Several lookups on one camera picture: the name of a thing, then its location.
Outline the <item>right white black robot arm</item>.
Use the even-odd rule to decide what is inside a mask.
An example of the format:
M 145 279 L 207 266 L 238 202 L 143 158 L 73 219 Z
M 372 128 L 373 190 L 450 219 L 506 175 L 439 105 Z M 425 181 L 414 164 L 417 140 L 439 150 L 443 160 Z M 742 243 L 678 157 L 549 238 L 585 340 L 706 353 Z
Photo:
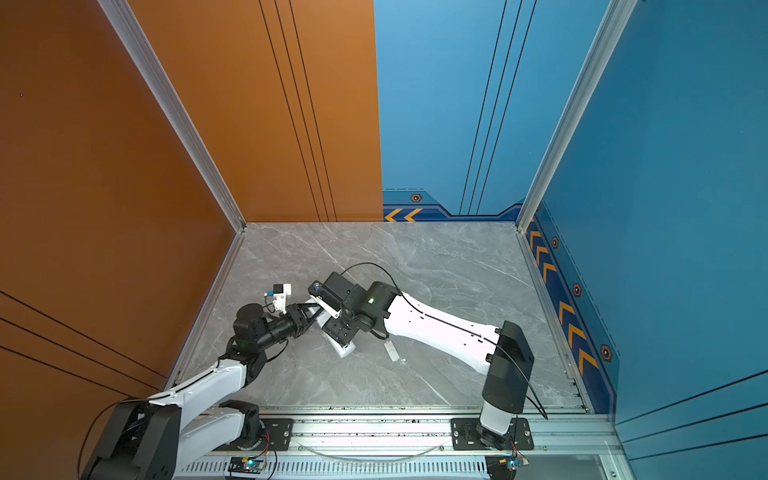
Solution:
M 461 319 L 419 302 L 398 286 L 374 282 L 364 288 L 338 272 L 308 287 L 310 298 L 327 316 L 325 335 L 341 349 L 359 332 L 385 340 L 392 336 L 421 342 L 485 376 L 483 405 L 469 443 L 487 449 L 531 450 L 530 428 L 520 416 L 531 400 L 548 415 L 531 386 L 535 356 L 521 327 L 500 327 Z

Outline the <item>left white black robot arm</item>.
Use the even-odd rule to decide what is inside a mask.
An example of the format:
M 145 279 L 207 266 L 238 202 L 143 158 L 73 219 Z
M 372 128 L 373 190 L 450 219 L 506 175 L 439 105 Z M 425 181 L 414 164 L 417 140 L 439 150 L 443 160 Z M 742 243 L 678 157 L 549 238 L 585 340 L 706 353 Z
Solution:
M 275 313 L 256 303 L 241 307 L 225 352 L 207 370 L 146 399 L 115 404 L 89 460 L 79 461 L 78 476 L 171 479 L 222 445 L 267 447 L 258 406 L 230 396 L 257 378 L 271 360 L 269 348 L 328 317 L 315 303 L 290 304 Z

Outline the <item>white remote control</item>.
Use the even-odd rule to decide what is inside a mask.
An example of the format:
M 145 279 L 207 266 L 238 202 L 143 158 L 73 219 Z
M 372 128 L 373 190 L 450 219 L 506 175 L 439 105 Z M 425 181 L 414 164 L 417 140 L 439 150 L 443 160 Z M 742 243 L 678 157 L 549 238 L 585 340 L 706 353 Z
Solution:
M 346 346 L 342 346 L 336 340 L 331 338 L 323 329 L 327 321 L 329 319 L 333 319 L 333 316 L 329 312 L 327 312 L 324 309 L 324 307 L 316 301 L 314 297 L 310 296 L 308 303 L 310 304 L 310 309 L 313 311 L 313 314 L 316 316 L 315 323 L 318 325 L 318 328 L 320 329 L 320 333 L 329 342 L 329 344 L 335 350 L 337 355 L 340 358 L 345 358 L 348 355 L 350 355 L 356 348 L 353 342 L 351 342 Z

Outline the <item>white battery cover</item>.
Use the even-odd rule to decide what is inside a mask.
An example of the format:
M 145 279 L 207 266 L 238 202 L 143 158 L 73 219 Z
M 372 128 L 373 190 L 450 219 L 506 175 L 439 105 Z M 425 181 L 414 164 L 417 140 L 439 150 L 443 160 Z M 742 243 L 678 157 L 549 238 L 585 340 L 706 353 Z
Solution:
M 386 340 L 383 343 L 385 350 L 387 352 L 387 355 L 389 356 L 390 360 L 392 362 L 398 362 L 400 360 L 400 355 L 394 345 L 394 343 L 391 340 Z

